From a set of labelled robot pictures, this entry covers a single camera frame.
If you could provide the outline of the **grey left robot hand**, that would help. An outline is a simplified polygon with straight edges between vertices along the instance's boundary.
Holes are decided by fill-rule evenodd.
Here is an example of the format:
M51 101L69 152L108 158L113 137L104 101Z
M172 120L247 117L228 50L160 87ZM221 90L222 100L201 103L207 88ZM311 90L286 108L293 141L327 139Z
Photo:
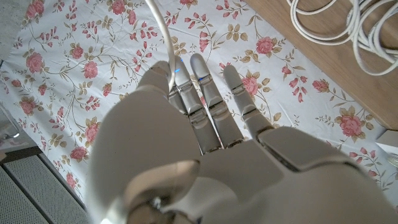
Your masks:
M224 69L243 138L203 57L159 61L99 125L85 203L93 223L396 223L375 181L346 154L275 128L236 69Z

